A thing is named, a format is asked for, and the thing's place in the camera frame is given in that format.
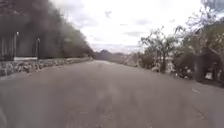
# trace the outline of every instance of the cloud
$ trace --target cloud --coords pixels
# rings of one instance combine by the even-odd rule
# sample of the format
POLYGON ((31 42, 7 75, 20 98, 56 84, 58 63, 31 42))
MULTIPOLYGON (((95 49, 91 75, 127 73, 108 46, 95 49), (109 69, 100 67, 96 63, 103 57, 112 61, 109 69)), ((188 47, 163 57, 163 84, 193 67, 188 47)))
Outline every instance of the cloud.
POLYGON ((148 19, 139 19, 135 21, 135 24, 137 25, 149 25, 152 21, 149 21, 148 19))
POLYGON ((145 32, 142 32, 142 31, 130 31, 130 32, 126 32, 124 33, 128 36, 133 36, 133 37, 141 37, 141 35, 145 34, 145 32))
POLYGON ((110 49, 114 44, 122 50, 117 45, 135 46, 141 36, 163 25, 164 32, 171 33, 200 8, 200 0, 52 1, 81 29, 90 44, 110 49))

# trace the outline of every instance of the distant hill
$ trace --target distant hill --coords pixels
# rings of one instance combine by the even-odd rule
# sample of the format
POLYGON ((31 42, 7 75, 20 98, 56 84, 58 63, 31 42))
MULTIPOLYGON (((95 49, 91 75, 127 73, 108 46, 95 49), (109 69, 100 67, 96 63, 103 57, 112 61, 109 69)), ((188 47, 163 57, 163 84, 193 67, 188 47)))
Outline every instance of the distant hill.
POLYGON ((135 57, 135 54, 111 53, 108 50, 102 50, 100 52, 95 52, 95 59, 115 62, 133 67, 138 66, 138 60, 135 57))

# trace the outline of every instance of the low wall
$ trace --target low wall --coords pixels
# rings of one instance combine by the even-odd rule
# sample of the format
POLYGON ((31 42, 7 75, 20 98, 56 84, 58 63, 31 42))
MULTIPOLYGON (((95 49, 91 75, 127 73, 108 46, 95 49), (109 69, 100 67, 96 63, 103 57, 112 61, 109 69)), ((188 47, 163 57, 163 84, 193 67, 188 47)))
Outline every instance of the low wall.
POLYGON ((69 58, 69 59, 48 59, 48 60, 27 60, 0 62, 0 77, 10 76, 21 72, 35 72, 46 67, 67 65, 85 62, 91 58, 69 58))

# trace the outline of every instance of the road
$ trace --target road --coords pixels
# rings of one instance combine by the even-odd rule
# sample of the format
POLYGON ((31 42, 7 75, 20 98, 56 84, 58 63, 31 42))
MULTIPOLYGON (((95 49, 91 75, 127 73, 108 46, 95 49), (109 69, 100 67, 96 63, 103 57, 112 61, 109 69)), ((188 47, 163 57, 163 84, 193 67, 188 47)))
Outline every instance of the road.
POLYGON ((224 90, 103 61, 0 81, 1 128, 224 128, 224 90))

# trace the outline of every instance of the foliage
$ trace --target foliage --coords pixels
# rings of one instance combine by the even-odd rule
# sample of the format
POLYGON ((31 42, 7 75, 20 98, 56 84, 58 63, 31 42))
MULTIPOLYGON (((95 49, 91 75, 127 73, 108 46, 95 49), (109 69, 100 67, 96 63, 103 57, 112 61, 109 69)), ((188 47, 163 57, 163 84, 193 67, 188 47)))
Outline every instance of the foliage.
POLYGON ((93 56, 83 34, 49 0, 9 0, 6 5, 12 5, 13 11, 0 18, 8 19, 0 20, 0 37, 19 32, 17 55, 29 56, 39 40, 39 58, 93 56))
POLYGON ((149 54, 152 54, 155 62, 160 63, 162 61, 161 71, 164 72, 166 59, 174 50, 177 40, 174 36, 164 35, 162 29, 152 31, 148 37, 142 37, 141 42, 148 47, 147 50, 150 51, 149 54))

